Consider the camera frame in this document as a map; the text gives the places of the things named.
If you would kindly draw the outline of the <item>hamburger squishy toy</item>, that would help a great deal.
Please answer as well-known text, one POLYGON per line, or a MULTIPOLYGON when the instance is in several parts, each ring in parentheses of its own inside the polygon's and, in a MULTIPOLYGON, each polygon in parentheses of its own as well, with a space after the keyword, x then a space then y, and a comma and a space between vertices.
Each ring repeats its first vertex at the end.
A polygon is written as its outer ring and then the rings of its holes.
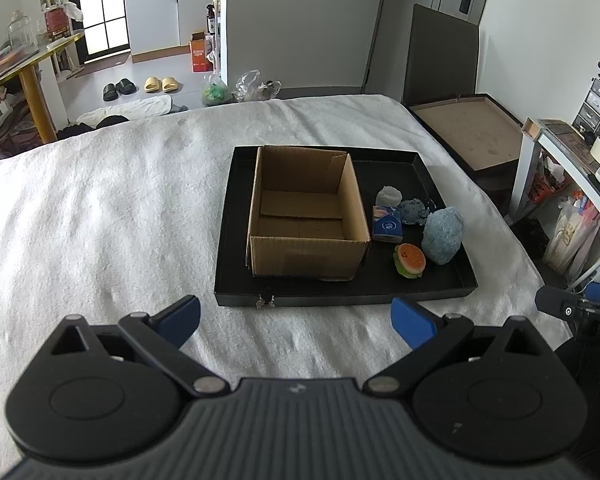
POLYGON ((396 246, 393 254, 396 270, 404 278, 420 278, 426 268, 426 257, 415 245, 403 243, 396 246))

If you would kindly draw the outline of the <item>fluffy light blue plush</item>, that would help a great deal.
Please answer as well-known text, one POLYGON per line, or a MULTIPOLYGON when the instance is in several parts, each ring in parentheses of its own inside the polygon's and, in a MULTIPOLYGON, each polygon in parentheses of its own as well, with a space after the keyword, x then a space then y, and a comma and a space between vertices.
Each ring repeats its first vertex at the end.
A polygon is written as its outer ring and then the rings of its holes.
POLYGON ((454 206, 432 212, 422 233, 422 251, 434 263, 447 264, 460 250, 465 227, 454 206))

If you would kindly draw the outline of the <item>blue denim fabric scrap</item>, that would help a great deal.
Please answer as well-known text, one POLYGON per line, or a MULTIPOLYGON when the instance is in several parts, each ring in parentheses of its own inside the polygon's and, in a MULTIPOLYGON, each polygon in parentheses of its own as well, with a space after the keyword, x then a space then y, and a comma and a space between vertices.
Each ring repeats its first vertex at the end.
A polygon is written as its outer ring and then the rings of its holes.
POLYGON ((402 200, 398 206, 398 215, 406 226, 424 226, 430 215, 430 209, 419 198, 412 198, 402 200))

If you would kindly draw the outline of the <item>white plastic ball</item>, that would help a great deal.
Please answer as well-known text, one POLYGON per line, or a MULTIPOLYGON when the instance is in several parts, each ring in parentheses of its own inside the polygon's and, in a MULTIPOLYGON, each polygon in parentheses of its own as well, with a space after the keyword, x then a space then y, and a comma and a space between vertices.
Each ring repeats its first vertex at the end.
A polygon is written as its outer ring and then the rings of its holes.
POLYGON ((376 195, 375 205, 396 208, 402 202, 402 193, 393 186, 384 186, 376 195))

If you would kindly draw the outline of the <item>white shopping bag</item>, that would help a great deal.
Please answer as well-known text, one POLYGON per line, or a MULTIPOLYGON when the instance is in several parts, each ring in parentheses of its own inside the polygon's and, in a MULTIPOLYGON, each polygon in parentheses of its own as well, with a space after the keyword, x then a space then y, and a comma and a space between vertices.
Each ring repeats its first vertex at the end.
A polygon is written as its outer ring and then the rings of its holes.
POLYGON ((574 280, 583 270, 588 253, 600 230, 600 213, 588 200, 562 200, 553 236, 543 262, 567 280, 574 280))

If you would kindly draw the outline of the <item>orange storage basket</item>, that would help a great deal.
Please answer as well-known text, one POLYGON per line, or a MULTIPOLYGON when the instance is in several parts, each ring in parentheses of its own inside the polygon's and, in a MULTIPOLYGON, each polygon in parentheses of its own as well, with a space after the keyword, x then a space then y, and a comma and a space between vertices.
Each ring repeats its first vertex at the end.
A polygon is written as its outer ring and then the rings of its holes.
POLYGON ((544 200, 562 191, 568 184, 569 176, 565 169, 550 157, 542 158, 530 186, 529 200, 535 205, 542 204, 544 200))

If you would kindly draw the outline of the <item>white side table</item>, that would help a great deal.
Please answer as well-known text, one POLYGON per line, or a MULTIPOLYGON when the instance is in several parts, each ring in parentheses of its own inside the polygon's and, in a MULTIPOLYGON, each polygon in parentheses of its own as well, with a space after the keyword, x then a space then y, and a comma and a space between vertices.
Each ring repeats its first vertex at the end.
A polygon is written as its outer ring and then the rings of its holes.
POLYGON ((518 222, 553 196, 572 186, 580 193, 559 204, 554 237, 543 261, 562 275, 570 290, 582 290, 600 278, 600 162, 572 125, 557 119, 528 118, 521 128, 521 147, 508 218, 518 222))

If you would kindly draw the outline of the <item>brown cardboard box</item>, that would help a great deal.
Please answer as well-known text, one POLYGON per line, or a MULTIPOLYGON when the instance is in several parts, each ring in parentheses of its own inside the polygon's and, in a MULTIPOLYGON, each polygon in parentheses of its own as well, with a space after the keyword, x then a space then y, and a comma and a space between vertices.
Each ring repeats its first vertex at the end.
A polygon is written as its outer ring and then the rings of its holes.
POLYGON ((288 145, 258 148, 246 249, 254 276, 349 281, 369 244, 349 153, 288 145))

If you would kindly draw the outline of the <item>left black slipper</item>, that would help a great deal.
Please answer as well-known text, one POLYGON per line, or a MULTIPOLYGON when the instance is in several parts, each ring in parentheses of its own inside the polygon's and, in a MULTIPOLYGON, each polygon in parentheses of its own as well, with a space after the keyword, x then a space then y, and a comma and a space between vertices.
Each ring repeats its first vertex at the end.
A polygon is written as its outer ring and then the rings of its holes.
POLYGON ((117 88, 114 84, 106 84, 105 88, 102 89, 102 100, 104 102, 111 102, 118 98, 117 88))

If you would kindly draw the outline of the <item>black slipper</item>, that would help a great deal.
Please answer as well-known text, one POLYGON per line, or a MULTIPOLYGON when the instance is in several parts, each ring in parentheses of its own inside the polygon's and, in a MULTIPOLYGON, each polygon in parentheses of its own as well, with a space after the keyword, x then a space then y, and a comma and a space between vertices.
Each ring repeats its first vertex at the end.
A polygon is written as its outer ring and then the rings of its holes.
POLYGON ((130 96, 131 94, 137 92, 137 86, 134 82, 130 81, 128 78, 122 78, 116 83, 116 89, 119 94, 122 96, 130 96))
POLYGON ((111 102, 118 98, 117 88, 114 84, 106 84, 105 88, 102 89, 102 100, 104 102, 111 102))

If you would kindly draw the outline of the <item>right black slipper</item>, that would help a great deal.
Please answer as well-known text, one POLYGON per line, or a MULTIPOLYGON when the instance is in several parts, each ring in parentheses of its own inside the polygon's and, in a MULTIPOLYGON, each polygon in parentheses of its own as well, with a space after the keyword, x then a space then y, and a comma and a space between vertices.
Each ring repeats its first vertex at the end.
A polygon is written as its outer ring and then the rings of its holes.
POLYGON ((116 83, 116 89, 119 94, 122 96, 130 96, 131 94, 137 92, 137 86, 134 82, 130 81, 128 78, 122 78, 116 83))

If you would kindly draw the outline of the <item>dark olive upright panel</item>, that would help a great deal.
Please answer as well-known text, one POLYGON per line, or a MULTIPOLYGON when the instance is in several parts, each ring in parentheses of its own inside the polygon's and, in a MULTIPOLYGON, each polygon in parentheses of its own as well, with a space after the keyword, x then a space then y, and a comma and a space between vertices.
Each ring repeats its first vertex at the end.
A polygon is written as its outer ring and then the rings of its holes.
POLYGON ((474 94, 478 59, 477 25, 415 4, 402 102, 414 105, 474 94))

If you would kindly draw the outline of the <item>white kitchen cabinet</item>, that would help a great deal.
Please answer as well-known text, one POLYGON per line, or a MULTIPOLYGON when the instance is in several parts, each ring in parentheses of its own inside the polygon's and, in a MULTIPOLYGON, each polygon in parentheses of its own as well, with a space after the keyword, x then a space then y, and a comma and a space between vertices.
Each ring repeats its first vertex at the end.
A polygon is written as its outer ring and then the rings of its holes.
POLYGON ((187 47, 207 24, 212 0, 123 0, 131 54, 187 47))

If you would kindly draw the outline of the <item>black spray bottle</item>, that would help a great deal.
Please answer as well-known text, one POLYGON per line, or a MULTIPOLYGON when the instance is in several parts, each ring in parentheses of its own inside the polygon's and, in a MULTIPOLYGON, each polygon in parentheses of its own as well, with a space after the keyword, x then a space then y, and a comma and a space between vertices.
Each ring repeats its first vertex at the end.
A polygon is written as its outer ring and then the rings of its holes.
POLYGON ((209 35, 214 35, 216 32, 216 16, 213 4, 207 6, 207 32, 209 35))

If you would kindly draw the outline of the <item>glass jar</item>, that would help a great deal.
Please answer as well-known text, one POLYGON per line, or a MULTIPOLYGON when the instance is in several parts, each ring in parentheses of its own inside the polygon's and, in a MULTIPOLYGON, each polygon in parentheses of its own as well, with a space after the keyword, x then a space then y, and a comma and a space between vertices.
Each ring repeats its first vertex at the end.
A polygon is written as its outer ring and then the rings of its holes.
POLYGON ((38 50, 31 19, 20 10, 15 10, 10 18, 8 40, 13 51, 33 53, 38 50))

